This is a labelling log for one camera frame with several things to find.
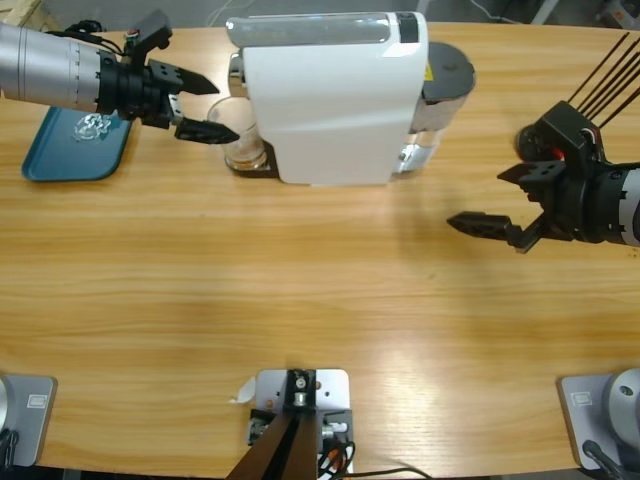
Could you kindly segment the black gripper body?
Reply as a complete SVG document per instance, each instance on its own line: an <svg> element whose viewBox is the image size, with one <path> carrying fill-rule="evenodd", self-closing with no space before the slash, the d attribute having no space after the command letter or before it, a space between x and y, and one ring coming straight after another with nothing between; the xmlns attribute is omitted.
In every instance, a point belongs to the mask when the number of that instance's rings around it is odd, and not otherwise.
<svg viewBox="0 0 640 480"><path fill-rule="evenodd" d="M173 119L169 96L183 86L179 68L155 60L132 66L109 52L100 52L99 58L97 112L168 129Z"/></svg>
<svg viewBox="0 0 640 480"><path fill-rule="evenodd" d="M543 212L522 232L522 240L587 240L585 196L588 179L577 174L529 173L519 180L520 188Z"/></svg>

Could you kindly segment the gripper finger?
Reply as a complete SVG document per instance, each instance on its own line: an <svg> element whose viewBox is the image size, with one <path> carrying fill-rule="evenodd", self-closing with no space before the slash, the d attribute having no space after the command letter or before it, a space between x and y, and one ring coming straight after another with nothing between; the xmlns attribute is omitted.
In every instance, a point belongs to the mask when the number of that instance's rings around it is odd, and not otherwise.
<svg viewBox="0 0 640 480"><path fill-rule="evenodd" d="M188 118L177 123L174 136L179 140L202 144L229 144L240 138L238 133L226 125Z"/></svg>
<svg viewBox="0 0 640 480"><path fill-rule="evenodd" d="M468 211L448 218L447 223L457 231L475 238L505 242L519 253L527 253L546 233L542 216L526 228L513 224L506 215Z"/></svg>
<svg viewBox="0 0 640 480"><path fill-rule="evenodd" d="M150 89L161 95L186 92L193 95L218 94L219 89L202 74L164 62L149 60Z"/></svg>
<svg viewBox="0 0 640 480"><path fill-rule="evenodd" d="M563 161L521 162L498 174L497 178L519 186L545 186L561 177L565 169Z"/></svg>

